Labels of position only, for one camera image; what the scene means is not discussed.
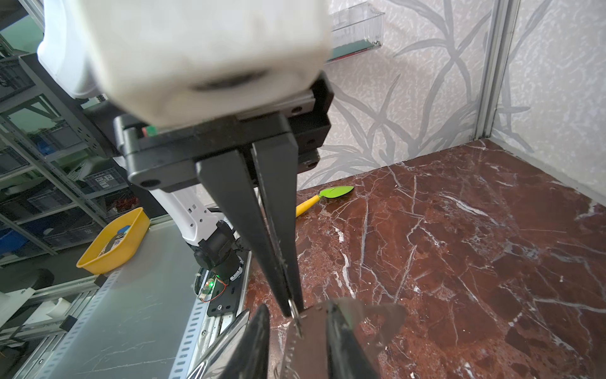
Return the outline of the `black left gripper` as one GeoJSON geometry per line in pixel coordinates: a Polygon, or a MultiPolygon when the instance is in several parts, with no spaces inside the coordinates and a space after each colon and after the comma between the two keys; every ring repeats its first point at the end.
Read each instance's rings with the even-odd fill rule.
{"type": "Polygon", "coordinates": [[[328,110],[334,91],[321,73],[303,95],[312,106],[295,115],[283,113],[297,107],[289,100],[277,111],[261,110],[257,117],[227,116],[151,137],[132,115],[113,121],[128,180],[165,192],[199,180],[249,243],[286,317],[305,308],[295,242],[297,173],[314,169],[320,161],[318,150],[331,129],[328,110]],[[268,230],[250,180],[256,178],[268,230]]]}

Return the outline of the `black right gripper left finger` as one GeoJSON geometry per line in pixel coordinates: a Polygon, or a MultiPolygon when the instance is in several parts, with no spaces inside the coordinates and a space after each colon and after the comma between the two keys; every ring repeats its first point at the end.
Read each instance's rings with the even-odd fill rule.
{"type": "Polygon", "coordinates": [[[270,312],[258,307],[248,318],[246,311],[202,355],[189,378],[268,377],[270,312]]]}

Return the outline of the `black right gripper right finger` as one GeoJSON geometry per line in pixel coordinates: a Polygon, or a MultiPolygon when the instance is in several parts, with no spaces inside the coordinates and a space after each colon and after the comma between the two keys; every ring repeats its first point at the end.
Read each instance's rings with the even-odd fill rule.
{"type": "Polygon", "coordinates": [[[361,317],[361,303],[353,299],[331,302],[326,319],[327,371],[329,378],[378,378],[354,333],[361,317]]]}

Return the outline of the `metal keyring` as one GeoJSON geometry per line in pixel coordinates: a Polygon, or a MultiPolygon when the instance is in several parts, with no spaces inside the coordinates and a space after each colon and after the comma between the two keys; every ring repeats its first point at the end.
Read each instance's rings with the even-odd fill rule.
{"type": "Polygon", "coordinates": [[[302,324],[301,324],[301,316],[298,312],[298,308],[294,302],[294,300],[292,298],[288,299],[288,303],[289,303],[289,307],[290,307],[290,313],[291,313],[291,317],[293,318],[293,323],[294,323],[294,327],[295,327],[295,331],[297,333],[297,336],[302,339],[303,338],[303,333],[302,333],[302,324]]]}

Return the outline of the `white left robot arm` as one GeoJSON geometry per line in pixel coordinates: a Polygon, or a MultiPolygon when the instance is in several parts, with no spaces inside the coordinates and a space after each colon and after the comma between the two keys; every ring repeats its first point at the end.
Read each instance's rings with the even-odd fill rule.
{"type": "Polygon", "coordinates": [[[295,244],[300,173],[319,162],[334,93],[325,1],[45,1],[37,56],[74,99],[105,95],[129,181],[178,225],[200,266],[232,280],[226,225],[249,243],[282,313],[305,308],[295,244]]]}

